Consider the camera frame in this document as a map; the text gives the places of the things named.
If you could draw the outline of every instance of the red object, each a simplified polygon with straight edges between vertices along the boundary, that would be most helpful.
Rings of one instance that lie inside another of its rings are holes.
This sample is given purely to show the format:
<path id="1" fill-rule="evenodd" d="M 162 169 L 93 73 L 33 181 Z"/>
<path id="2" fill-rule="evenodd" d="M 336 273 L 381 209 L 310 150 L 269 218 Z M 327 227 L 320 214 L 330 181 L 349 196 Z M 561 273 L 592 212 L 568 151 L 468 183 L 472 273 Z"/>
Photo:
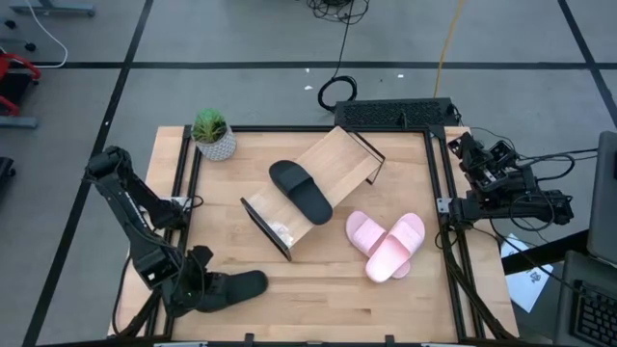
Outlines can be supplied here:
<path id="1" fill-rule="evenodd" d="M 40 78 L 40 70 L 32 65 L 29 61 L 24 58 L 19 57 L 16 54 L 5 53 L 0 55 L 0 79 L 4 77 L 4 75 L 9 71 L 9 67 L 11 66 L 11 61 L 16 60 L 18 63 L 21 63 L 26 68 L 30 69 L 34 75 L 32 76 L 33 80 L 38 80 Z"/>
<path id="2" fill-rule="evenodd" d="M 11 67 L 11 61 L 17 61 L 18 63 L 24 65 L 26 68 L 30 69 L 33 73 L 32 79 L 34 81 L 40 78 L 40 70 L 32 65 L 26 59 L 11 53 L 0 54 L 0 80 L 4 78 L 4 76 L 8 73 L 9 68 Z M 4 105 L 7 110 L 9 110 L 9 116 L 19 116 L 19 106 L 10 102 L 6 97 L 0 95 L 0 104 Z"/>

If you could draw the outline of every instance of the wooden box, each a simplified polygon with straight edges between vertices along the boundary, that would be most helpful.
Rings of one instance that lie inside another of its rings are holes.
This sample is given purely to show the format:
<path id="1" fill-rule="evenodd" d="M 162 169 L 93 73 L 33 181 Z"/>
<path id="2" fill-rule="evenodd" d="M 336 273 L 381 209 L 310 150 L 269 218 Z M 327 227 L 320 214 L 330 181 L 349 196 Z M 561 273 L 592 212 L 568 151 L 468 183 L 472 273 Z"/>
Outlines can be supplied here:
<path id="1" fill-rule="evenodd" d="M 302 166 L 313 177 L 332 208 L 363 181 L 372 184 L 385 161 L 384 155 L 360 134 L 347 132 L 339 126 L 300 157 L 282 159 L 293 160 Z M 314 224 L 272 181 L 250 198 L 240 200 L 255 224 L 291 261 L 291 248 Z"/>

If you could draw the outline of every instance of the black keyboard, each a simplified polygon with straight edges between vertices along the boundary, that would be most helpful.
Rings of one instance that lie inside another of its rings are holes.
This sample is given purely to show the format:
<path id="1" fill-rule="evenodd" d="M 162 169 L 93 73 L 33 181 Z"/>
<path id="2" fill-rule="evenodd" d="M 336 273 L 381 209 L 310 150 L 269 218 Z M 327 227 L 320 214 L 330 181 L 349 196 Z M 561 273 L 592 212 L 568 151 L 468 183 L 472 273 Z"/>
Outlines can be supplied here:
<path id="1" fill-rule="evenodd" d="M 575 281 L 571 334 L 599 347 L 617 347 L 617 295 Z"/>
<path id="2" fill-rule="evenodd" d="M 426 124 L 458 125 L 448 114 L 449 97 L 339 101 L 336 104 L 336 125 L 363 126 L 424 126 Z"/>

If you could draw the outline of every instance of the gray floor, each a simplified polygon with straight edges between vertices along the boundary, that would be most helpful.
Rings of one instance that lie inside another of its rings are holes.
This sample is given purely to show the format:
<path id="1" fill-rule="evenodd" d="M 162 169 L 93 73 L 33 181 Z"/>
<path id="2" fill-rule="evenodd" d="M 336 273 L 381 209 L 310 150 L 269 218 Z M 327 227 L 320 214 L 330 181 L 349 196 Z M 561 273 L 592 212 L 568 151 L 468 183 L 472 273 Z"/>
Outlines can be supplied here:
<path id="1" fill-rule="evenodd" d="M 124 60 L 145 0 L 97 1 L 94 18 L 43 17 L 69 49 L 70 62 Z M 568 1 L 598 62 L 617 62 L 611 0 Z M 345 61 L 436 62 L 454 0 L 374 1 L 349 32 Z M 39 50 L 4 48 L 33 61 L 58 61 L 62 51 L 28 15 L 6 6 L 0 14 L 19 28 L 0 37 L 23 37 Z M 313 18 L 304 1 L 154 0 L 136 62 L 335 61 L 344 26 Z M 583 63 L 557 1 L 472 0 L 463 11 L 450 62 Z M 359 84 L 358 99 L 429 97 L 433 69 L 344 69 Z M 331 69 L 132 69 L 107 145 L 128 149 L 144 176 L 157 126 L 191 122 L 203 107 L 221 109 L 232 124 L 331 124 L 316 103 Z M 617 91 L 617 71 L 602 71 Z M 0 204 L 0 345 L 20 344 L 67 222 L 83 167 L 116 84 L 117 69 L 46 70 L 23 113 L 34 131 L 0 129 L 0 155 L 16 161 L 18 176 Z M 334 88 L 327 99 L 346 97 Z M 440 95 L 450 96 L 466 125 L 510 137 L 517 150 L 543 154 L 594 147 L 614 130 L 588 70 L 454 70 L 443 72 Z M 487 144 L 490 134 L 474 130 Z M 566 178 L 546 187 L 574 196 L 575 219 L 543 232 L 558 239 L 588 226 L 593 160 L 578 162 Z M 539 166 L 538 175 L 562 170 Z M 541 243 L 535 234 L 499 223 L 502 232 Z M 90 192 L 39 343 L 105 336 L 120 278 L 126 241 L 109 208 Z M 543 294 L 532 315 L 517 314 L 526 331 L 550 337 L 554 294 Z"/>

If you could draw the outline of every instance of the potted plant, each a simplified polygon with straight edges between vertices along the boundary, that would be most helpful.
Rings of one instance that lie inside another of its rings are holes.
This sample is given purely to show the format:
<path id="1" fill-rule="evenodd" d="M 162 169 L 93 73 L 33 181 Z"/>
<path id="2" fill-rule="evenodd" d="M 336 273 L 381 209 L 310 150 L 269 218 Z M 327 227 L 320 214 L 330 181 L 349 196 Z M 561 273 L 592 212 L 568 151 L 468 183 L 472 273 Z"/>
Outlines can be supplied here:
<path id="1" fill-rule="evenodd" d="M 225 160 L 235 152 L 235 136 L 219 110 L 201 110 L 191 134 L 197 148 L 210 160 Z"/>

